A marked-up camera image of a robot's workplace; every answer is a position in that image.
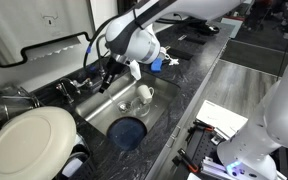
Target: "drain strainer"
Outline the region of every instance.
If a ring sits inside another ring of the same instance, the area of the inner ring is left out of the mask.
[[[131,102],[128,101],[121,101],[117,104],[118,110],[120,110],[121,113],[128,113],[132,111],[132,105]]]
[[[147,129],[142,121],[134,117],[122,117],[110,125],[106,135],[122,150],[132,151],[146,134]]]

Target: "white wall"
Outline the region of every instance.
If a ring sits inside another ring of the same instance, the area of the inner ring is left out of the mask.
[[[116,0],[91,0],[95,28],[97,29],[104,21],[117,15]]]
[[[91,3],[96,28],[109,17],[117,14],[115,0],[91,0]],[[35,90],[81,68],[86,47],[87,41],[84,40],[82,44],[73,49],[62,51],[60,54],[46,56],[20,66],[0,68],[0,85],[14,83],[23,86],[28,91]],[[96,50],[92,48],[88,62],[94,62],[96,59]]]

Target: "sink basin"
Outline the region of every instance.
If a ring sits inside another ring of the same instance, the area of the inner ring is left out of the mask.
[[[132,109],[123,111],[119,108],[123,102],[131,103],[137,98],[136,89],[140,85],[154,88],[150,110],[143,117],[136,116]],[[114,81],[104,93],[97,93],[78,105],[75,111],[96,129],[107,135],[110,125],[122,117],[134,117],[140,120],[148,133],[158,121],[168,105],[178,94],[180,88],[172,83],[156,78],[142,72],[142,78],[136,81],[130,73],[127,73]]]

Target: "black cable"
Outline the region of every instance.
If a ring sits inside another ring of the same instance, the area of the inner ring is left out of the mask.
[[[287,42],[287,45],[286,45],[285,50],[284,50],[283,59],[282,59],[281,65],[280,65],[280,69],[278,70],[276,81],[278,81],[278,78],[280,77],[280,75],[282,73],[282,67],[283,67],[283,64],[284,64],[284,61],[285,61],[285,56],[286,56],[287,49],[288,49],[288,42]]]
[[[110,51],[106,51],[106,53],[103,55],[103,57],[106,57],[106,55],[109,53]]]
[[[90,43],[87,47],[87,50],[85,52],[85,55],[84,55],[84,60],[83,60],[83,68],[84,68],[84,71],[88,74],[88,71],[86,69],[86,64],[87,64],[87,57],[88,57],[88,54],[91,53],[91,48],[92,48],[92,45],[95,41],[95,39],[97,38],[97,36],[102,32],[102,30],[105,28],[105,26],[107,26],[107,24],[109,22],[111,22],[113,19],[119,17],[120,15],[117,15],[117,16],[114,16],[114,17],[111,17],[110,19],[106,20],[103,24],[101,24],[101,26],[95,31],[92,39],[90,40]]]
[[[105,34],[100,35],[100,37],[97,38],[96,40],[96,52],[97,52],[97,57],[98,59],[101,59],[101,50],[100,50],[100,41],[105,37]]]
[[[178,17],[180,17],[181,21],[183,20],[183,18],[180,14],[174,13],[173,16],[178,16]]]
[[[142,27],[142,25],[137,21],[137,16],[136,16],[136,12],[135,12],[135,8],[133,8],[133,16],[134,16],[134,23],[141,29],[144,30],[144,28]]]
[[[156,20],[158,23],[162,24],[183,24],[183,23],[196,23],[196,22],[201,22],[199,19],[193,19],[193,20],[175,20],[175,19],[165,19],[165,18],[160,18]]]

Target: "dark granite countertop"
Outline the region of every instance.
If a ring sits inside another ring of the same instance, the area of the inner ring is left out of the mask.
[[[229,39],[232,26],[220,23],[213,24],[221,29],[220,33],[215,36],[199,35],[195,29],[185,25],[176,25],[157,34],[162,46],[171,46],[189,52],[194,57],[189,61],[180,59],[179,65],[163,65],[161,73],[154,73],[161,79],[177,84],[181,90],[169,105],[168,110],[162,114],[141,144],[133,151],[122,151],[74,112],[76,105],[89,98],[93,92],[82,92],[82,95],[74,96],[75,102],[72,105],[63,102],[63,97],[55,90],[55,82],[35,92],[45,105],[62,107],[73,115],[78,133],[84,137],[89,148],[93,151],[94,164],[97,168],[95,179],[145,179],[191,99]],[[178,41],[177,39],[184,34],[205,40],[206,43],[201,45],[184,40]],[[148,65],[141,65],[141,69],[149,72]],[[68,77],[79,77],[82,76],[81,74],[82,70],[79,70]]]

